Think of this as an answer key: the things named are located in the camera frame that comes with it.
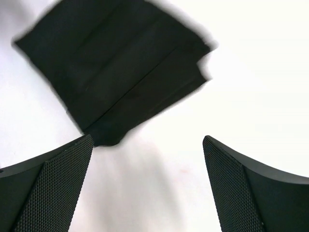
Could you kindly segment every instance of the ribbed black surface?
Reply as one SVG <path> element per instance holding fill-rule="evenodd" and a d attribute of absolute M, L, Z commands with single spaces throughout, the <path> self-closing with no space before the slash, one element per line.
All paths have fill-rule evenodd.
<path fill-rule="evenodd" d="M 222 232 L 264 232 L 243 166 L 207 137 L 203 147 Z"/>
<path fill-rule="evenodd" d="M 90 136 L 45 162 L 14 232 L 67 232 L 89 165 Z"/>

